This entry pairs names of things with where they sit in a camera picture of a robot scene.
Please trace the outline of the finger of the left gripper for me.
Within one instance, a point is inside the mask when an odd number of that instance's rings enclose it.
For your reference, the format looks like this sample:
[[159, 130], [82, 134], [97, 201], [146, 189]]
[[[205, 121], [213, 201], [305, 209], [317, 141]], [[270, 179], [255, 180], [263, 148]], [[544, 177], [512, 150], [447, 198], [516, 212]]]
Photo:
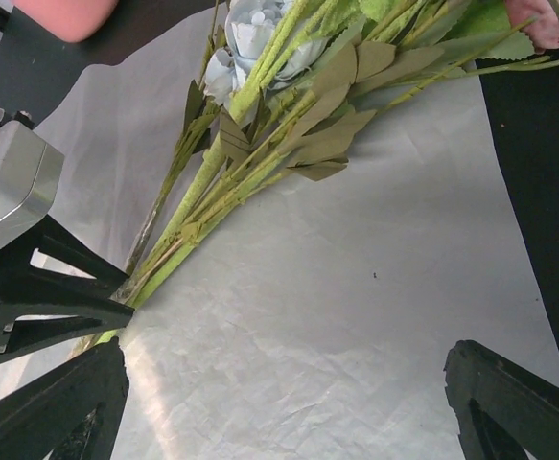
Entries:
[[[35, 252], [48, 257], [57, 268], [33, 265]], [[122, 269], [89, 249], [49, 215], [0, 251], [0, 268], [99, 299], [109, 298], [128, 278]]]
[[124, 328], [134, 310], [111, 300], [38, 305], [3, 326], [0, 357], [20, 357], [61, 342]]

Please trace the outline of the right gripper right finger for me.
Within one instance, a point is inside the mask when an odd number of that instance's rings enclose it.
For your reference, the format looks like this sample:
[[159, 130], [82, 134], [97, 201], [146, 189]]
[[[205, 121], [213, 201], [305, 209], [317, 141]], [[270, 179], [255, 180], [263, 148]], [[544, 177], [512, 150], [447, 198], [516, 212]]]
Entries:
[[444, 367], [466, 459], [559, 459], [559, 388], [474, 340]]

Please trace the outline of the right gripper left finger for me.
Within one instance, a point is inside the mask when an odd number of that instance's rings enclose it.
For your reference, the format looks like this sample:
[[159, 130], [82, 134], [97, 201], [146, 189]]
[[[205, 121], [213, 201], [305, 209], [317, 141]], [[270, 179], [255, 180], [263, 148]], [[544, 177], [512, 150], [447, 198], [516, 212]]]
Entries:
[[128, 398], [114, 337], [0, 400], [0, 459], [108, 459]]

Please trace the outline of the white wrapping paper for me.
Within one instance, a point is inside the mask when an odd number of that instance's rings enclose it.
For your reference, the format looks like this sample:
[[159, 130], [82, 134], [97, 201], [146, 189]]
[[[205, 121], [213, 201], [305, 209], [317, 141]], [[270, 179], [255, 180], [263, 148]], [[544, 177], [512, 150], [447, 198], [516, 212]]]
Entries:
[[[0, 106], [67, 157], [54, 217], [122, 264], [211, 12], [135, 1], [81, 47], [19, 13]], [[559, 386], [476, 79], [374, 120], [345, 171], [238, 207], [135, 314], [116, 459], [458, 459], [444, 364], [473, 339]]]

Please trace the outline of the blue hydrangea stem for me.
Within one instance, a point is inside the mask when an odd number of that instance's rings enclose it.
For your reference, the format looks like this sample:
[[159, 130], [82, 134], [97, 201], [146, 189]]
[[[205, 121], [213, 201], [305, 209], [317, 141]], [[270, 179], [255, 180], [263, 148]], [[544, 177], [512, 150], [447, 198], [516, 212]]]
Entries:
[[114, 301], [145, 301], [238, 205], [285, 176], [337, 173], [372, 119], [357, 80], [357, 1], [231, 1], [214, 24], [184, 128]]

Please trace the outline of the pink cream rose stem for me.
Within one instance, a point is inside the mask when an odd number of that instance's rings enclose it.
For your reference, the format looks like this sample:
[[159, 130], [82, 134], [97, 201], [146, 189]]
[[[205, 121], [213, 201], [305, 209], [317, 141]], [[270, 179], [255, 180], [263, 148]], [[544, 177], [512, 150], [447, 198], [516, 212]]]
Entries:
[[327, 34], [340, 30], [314, 70], [272, 100], [271, 115], [294, 125], [326, 92], [346, 89], [312, 122], [327, 127], [353, 104], [398, 85], [409, 90], [385, 105], [402, 104], [437, 81], [467, 76], [476, 59], [496, 59], [494, 72], [556, 66], [559, 1], [350, 1], [328, 12]]

